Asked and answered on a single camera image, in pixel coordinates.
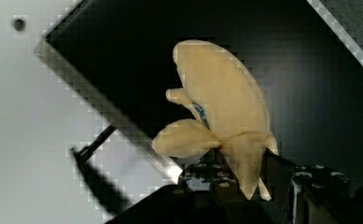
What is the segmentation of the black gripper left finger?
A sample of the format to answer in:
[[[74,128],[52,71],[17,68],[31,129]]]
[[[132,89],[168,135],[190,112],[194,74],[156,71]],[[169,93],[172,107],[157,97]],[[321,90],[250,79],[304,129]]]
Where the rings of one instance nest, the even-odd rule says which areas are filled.
[[[185,167],[176,184],[157,189],[107,224],[286,224],[258,195],[247,200],[219,150]]]

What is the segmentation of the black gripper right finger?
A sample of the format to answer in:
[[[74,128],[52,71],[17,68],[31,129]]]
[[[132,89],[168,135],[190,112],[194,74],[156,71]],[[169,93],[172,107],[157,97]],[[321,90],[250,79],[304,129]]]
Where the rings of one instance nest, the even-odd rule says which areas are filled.
[[[339,171],[296,164],[268,150],[264,181],[284,224],[363,224],[363,187],[351,196],[351,181]]]

